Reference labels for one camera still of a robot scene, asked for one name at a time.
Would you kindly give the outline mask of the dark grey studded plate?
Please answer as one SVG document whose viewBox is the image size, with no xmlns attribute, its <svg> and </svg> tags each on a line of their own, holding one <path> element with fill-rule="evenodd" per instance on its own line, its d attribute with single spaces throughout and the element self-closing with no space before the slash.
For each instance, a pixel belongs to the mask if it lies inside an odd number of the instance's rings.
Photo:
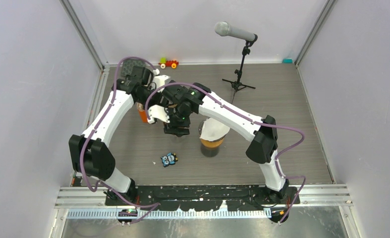
<svg viewBox="0 0 390 238">
<path fill-rule="evenodd" d="M 122 63 L 120 76 L 125 78 L 126 75 L 130 75 L 134 66 L 145 67 L 146 63 L 140 59 L 127 59 Z"/>
</svg>

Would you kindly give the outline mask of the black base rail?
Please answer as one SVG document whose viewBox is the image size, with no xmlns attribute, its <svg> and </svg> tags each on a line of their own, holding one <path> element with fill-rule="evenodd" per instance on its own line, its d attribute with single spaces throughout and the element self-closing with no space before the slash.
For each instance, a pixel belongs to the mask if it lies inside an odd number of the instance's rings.
<svg viewBox="0 0 390 238">
<path fill-rule="evenodd" d="M 289 186 L 284 195 L 261 185 L 141 185 L 124 198 L 149 211 L 217 211 L 223 205 L 228 211 L 259 211 L 281 206 L 287 208 L 298 190 Z"/>
</svg>

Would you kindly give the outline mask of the blue owl toy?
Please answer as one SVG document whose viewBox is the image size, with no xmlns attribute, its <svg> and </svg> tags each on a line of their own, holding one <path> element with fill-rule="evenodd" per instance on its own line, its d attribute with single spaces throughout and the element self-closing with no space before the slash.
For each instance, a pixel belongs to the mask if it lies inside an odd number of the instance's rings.
<svg viewBox="0 0 390 238">
<path fill-rule="evenodd" d="M 161 156 L 161 162 L 164 168 L 175 165 L 178 161 L 178 157 L 176 153 L 168 153 L 164 156 Z"/>
</svg>

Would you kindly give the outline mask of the orange coffee filter bag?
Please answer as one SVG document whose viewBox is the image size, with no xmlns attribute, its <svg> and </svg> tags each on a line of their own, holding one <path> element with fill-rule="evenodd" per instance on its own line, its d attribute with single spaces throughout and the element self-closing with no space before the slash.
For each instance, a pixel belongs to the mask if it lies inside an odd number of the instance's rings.
<svg viewBox="0 0 390 238">
<path fill-rule="evenodd" d="M 148 119 L 147 119 L 147 116 L 146 116 L 146 113 L 145 113 L 145 110 L 144 110 L 144 105 L 141 104 L 141 103 L 136 103 L 136 106 L 137 106 L 137 110 L 138 110 L 138 113 L 139 113 L 141 121 L 143 123 L 147 123 Z"/>
</svg>

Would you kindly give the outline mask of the black microphone tripod stand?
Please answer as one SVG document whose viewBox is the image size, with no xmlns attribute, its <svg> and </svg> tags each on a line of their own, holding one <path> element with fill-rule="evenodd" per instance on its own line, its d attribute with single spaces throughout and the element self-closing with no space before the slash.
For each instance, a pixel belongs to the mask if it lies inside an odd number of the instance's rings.
<svg viewBox="0 0 390 238">
<path fill-rule="evenodd" d="M 245 46 L 243 47 L 242 50 L 242 59 L 240 63 L 239 69 L 236 69 L 234 71 L 234 74 L 237 75 L 237 79 L 235 81 L 229 81 L 227 79 L 222 79 L 224 82 L 228 82 L 231 84 L 232 89 L 234 90 L 234 93 L 231 97 L 231 103 L 234 102 L 235 99 L 235 94 L 245 88 L 250 88 L 250 89 L 256 89 L 254 86 L 246 85 L 241 82 L 242 74 L 243 74 L 243 66 L 245 62 L 245 57 L 250 54 L 251 50 L 250 47 L 254 44 L 254 41 L 246 41 Z"/>
</svg>

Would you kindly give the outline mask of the white paper coffee filter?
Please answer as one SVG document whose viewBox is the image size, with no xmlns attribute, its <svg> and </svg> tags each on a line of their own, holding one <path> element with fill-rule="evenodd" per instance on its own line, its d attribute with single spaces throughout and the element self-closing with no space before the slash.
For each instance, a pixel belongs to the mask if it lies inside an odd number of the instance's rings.
<svg viewBox="0 0 390 238">
<path fill-rule="evenodd" d="M 214 142 L 225 137 L 230 127 L 213 118 L 207 118 L 200 124 L 200 139 Z"/>
</svg>

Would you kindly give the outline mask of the grey microphone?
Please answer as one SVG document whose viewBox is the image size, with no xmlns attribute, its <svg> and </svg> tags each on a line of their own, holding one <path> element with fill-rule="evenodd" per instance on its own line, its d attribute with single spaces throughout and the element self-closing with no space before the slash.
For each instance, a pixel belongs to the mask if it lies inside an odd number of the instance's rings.
<svg viewBox="0 0 390 238">
<path fill-rule="evenodd" d="M 234 37 L 247 42 L 255 42 L 258 39 L 256 34 L 232 26 L 227 22 L 217 22 L 214 30 L 221 37 Z"/>
</svg>

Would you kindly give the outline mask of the dark glass carafe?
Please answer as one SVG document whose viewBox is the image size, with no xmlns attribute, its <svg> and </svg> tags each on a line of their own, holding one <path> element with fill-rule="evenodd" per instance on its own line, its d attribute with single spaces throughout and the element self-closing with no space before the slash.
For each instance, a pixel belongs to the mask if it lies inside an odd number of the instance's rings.
<svg viewBox="0 0 390 238">
<path fill-rule="evenodd" d="M 205 147 L 205 146 L 201 146 L 201 153 L 206 156 L 206 157 L 214 157 L 216 156 L 220 151 L 220 148 L 219 147 L 215 147 L 215 148 L 210 148 L 210 147 Z"/>
</svg>

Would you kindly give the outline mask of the toy train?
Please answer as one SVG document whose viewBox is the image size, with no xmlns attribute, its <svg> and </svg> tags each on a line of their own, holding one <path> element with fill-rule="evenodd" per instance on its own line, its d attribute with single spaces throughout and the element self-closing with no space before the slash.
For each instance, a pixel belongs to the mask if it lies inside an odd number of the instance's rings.
<svg viewBox="0 0 390 238">
<path fill-rule="evenodd" d="M 176 69 L 179 65 L 179 61 L 177 60 L 167 60 L 166 58 L 161 58 L 158 63 L 161 69 L 165 69 L 166 67 L 171 67 L 172 69 Z"/>
</svg>

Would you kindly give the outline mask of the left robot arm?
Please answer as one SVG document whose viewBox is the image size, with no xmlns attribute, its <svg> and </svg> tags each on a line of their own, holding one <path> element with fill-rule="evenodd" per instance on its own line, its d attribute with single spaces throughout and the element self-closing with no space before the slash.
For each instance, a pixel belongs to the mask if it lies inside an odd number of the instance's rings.
<svg viewBox="0 0 390 238">
<path fill-rule="evenodd" d="M 109 150 L 110 141 L 133 105 L 145 103 L 149 95 L 169 79 L 157 69 L 150 71 L 144 66 L 133 67 L 130 74 L 114 81 L 106 104 L 88 128 L 69 139 L 73 169 L 81 173 L 83 179 L 92 177 L 97 183 L 103 183 L 109 188 L 108 196 L 124 205 L 136 201 L 137 188 L 135 181 L 115 166 L 115 158 Z"/>
</svg>

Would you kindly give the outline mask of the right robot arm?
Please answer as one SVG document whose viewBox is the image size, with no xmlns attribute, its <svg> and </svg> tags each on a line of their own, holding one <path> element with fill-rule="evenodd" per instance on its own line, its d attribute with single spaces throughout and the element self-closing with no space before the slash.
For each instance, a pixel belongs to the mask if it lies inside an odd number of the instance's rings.
<svg viewBox="0 0 390 238">
<path fill-rule="evenodd" d="M 278 204 L 287 198 L 289 181 L 279 165 L 278 125 L 273 117 L 261 118 L 249 114 L 202 85 L 173 81 L 157 88 L 157 91 L 176 105 L 168 115 L 167 125 L 174 121 L 184 121 L 192 113 L 197 113 L 208 116 L 242 135 L 250 142 L 246 156 L 260 165 L 265 177 L 268 199 Z"/>
</svg>

